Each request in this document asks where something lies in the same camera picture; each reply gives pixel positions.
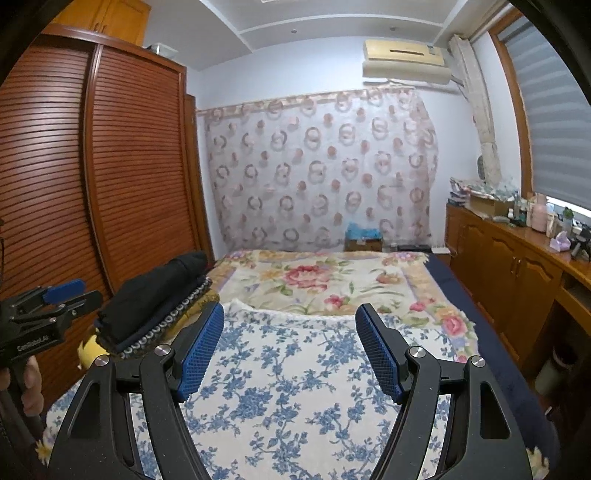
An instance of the window blind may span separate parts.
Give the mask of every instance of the window blind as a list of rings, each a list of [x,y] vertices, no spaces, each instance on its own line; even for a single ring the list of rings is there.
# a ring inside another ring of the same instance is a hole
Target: window blind
[[[500,33],[530,130],[534,191],[591,209],[591,106],[552,45],[522,17]]]

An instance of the bed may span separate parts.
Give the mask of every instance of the bed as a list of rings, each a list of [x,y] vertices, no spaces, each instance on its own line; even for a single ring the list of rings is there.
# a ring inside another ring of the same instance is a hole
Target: bed
[[[398,408],[380,392],[356,337],[361,303],[439,358],[481,354],[535,450],[536,478],[546,471],[544,457],[556,459],[556,435],[535,395],[436,257],[238,251],[209,276],[226,325],[200,391],[182,409],[212,478],[248,480],[256,469],[290,480],[369,478]],[[76,387],[48,412],[39,448],[45,460]],[[421,478],[437,467],[448,409],[441,396]],[[132,412],[144,471],[159,478],[137,395]]]

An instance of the ceiling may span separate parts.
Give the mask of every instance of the ceiling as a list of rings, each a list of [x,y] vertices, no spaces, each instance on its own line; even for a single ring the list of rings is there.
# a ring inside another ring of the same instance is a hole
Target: ceiling
[[[144,44],[162,42],[196,70],[280,43],[392,37],[445,46],[470,34],[503,0],[147,0]]]

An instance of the pink bottle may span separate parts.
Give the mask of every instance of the pink bottle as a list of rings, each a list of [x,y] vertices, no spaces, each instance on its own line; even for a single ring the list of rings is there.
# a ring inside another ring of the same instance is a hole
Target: pink bottle
[[[535,195],[536,203],[531,208],[531,227],[538,232],[546,232],[548,224],[548,208],[546,195]]]

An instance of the window frame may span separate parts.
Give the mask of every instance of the window frame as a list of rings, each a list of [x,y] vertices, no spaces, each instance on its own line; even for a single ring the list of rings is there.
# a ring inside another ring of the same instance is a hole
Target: window frame
[[[527,124],[527,115],[525,114],[525,107],[523,104],[523,97],[521,96],[521,89],[517,82],[517,74],[509,51],[506,45],[499,40],[499,34],[509,25],[523,17],[516,8],[512,8],[506,15],[501,17],[489,29],[488,33],[491,36],[492,42],[495,45],[496,52],[501,59],[501,65],[505,72],[507,84],[509,85],[509,92],[511,93],[511,100],[513,102],[513,110],[515,112],[515,120],[517,122],[517,135],[519,138],[519,156],[521,159],[521,196],[529,198],[534,194],[533,173],[531,164],[531,142],[530,129]]]

